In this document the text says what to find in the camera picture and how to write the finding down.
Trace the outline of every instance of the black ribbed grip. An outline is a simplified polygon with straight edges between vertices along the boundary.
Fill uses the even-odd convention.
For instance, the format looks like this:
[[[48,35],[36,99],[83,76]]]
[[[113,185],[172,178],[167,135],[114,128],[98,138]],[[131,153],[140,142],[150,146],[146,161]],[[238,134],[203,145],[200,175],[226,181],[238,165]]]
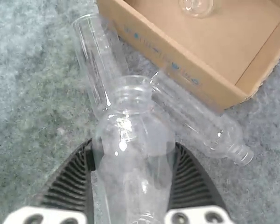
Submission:
[[[80,145],[59,167],[36,196],[37,206],[74,210],[94,223],[90,172],[95,170],[91,140]]]
[[[217,205],[226,210],[214,183],[195,156],[176,143],[175,161],[168,210]]]
[[[35,205],[83,212],[88,224],[94,223],[90,172],[95,170],[91,140],[80,145],[50,177]],[[226,210],[216,187],[194,155],[179,143],[168,210],[218,205]]]

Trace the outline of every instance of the bottle body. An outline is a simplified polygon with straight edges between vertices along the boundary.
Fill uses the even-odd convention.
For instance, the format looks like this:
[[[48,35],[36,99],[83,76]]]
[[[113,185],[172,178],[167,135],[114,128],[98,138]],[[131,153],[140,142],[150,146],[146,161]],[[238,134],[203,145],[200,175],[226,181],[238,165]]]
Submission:
[[[151,80],[153,99],[171,116],[175,130],[181,130],[193,146],[212,158],[230,158],[238,165],[246,165],[253,152],[243,142],[239,124],[226,114],[219,116],[182,89],[164,72]]]
[[[114,25],[99,14],[84,15],[72,24],[72,38],[94,115],[99,119],[111,105],[110,83],[128,74],[128,66]]]
[[[109,220],[111,224],[158,224],[171,187],[174,133],[152,111],[149,79],[127,76],[121,81],[93,139]]]

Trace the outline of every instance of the plastic bottle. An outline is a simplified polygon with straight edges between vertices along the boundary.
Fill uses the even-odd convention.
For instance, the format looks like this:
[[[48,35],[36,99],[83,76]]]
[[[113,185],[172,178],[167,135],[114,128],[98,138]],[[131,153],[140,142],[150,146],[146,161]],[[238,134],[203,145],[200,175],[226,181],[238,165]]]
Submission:
[[[151,79],[153,100],[170,114],[175,130],[212,158],[229,158],[247,165],[254,153],[243,141],[240,125],[226,114],[219,116],[173,81],[163,71]]]
[[[93,138],[111,224],[160,224],[172,182],[175,135],[152,108],[150,79],[114,82],[112,106]]]
[[[206,17],[209,16],[218,0],[178,0],[184,12],[193,17]]]
[[[84,15],[72,27],[79,66],[89,79],[87,91],[94,115],[99,119],[111,105],[109,84],[128,74],[126,58],[114,25],[101,15]]]

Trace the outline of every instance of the cardboard box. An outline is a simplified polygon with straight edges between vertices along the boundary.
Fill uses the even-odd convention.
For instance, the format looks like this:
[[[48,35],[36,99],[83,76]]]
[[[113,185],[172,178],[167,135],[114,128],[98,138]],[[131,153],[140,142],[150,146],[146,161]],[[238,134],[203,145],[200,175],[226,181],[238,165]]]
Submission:
[[[97,0],[118,34],[212,107],[251,97],[280,58],[280,0],[221,0],[192,18],[177,0]]]

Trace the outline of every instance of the bottle opening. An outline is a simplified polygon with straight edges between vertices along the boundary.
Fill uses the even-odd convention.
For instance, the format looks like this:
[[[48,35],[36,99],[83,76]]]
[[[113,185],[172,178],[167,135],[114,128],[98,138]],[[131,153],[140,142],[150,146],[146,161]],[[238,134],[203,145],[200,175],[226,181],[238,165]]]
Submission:
[[[111,104],[124,113],[148,111],[152,106],[150,79],[144,76],[123,76],[113,84]]]

